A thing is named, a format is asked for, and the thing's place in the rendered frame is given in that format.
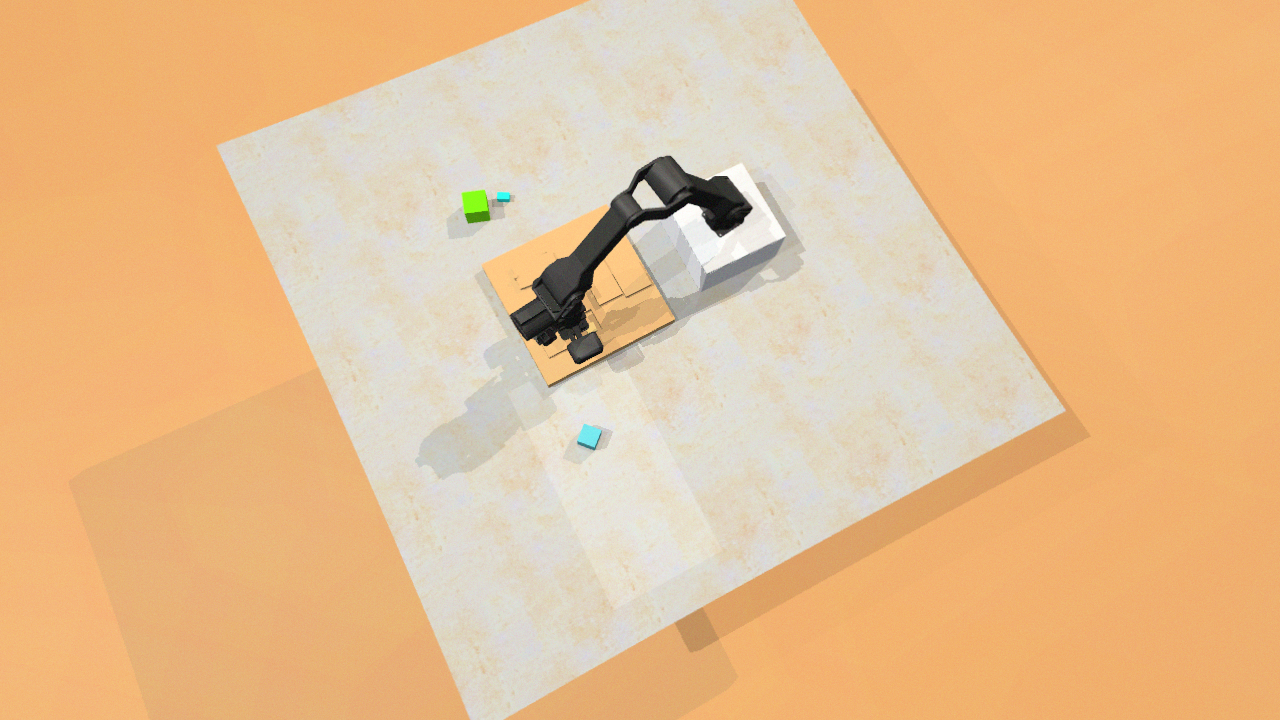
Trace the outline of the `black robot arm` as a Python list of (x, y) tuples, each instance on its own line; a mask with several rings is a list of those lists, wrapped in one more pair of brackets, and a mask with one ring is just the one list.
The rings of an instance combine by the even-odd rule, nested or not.
[[(644, 179), (666, 208), (643, 210), (639, 206), (632, 193)], [(524, 340), (535, 340), (539, 346), (554, 342), (556, 333), (563, 327), (558, 320), (580, 311), (585, 293), (593, 288), (596, 266), (625, 234), (643, 222), (666, 220), (687, 204), (701, 208), (703, 219), (719, 238), (737, 228), (753, 211), (753, 205), (727, 176), (713, 176), (705, 181), (685, 173), (671, 156), (654, 159), (636, 170), (627, 190), (612, 199), (611, 209), (579, 247), (568, 258), (557, 259), (547, 266), (531, 288), (536, 299), (509, 315)]]

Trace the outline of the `green block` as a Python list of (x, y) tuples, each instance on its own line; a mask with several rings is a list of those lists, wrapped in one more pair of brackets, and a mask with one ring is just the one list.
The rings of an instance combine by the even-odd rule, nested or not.
[(462, 193), (465, 217), (468, 223), (490, 222), (485, 190)]

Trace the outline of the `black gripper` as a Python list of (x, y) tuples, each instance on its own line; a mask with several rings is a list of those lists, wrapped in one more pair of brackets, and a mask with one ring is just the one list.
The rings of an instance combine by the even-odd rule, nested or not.
[[(586, 307), (582, 304), (576, 315), (561, 318), (561, 320), (558, 320), (559, 324), (563, 324), (559, 331), (557, 329), (561, 334), (561, 340), (572, 341), (567, 345), (567, 348), (575, 364), (581, 364), (591, 357), (595, 357), (602, 354), (604, 348), (595, 331), (584, 336), (581, 334), (584, 331), (589, 329), (585, 311)], [(577, 340), (573, 336), (576, 336)]]

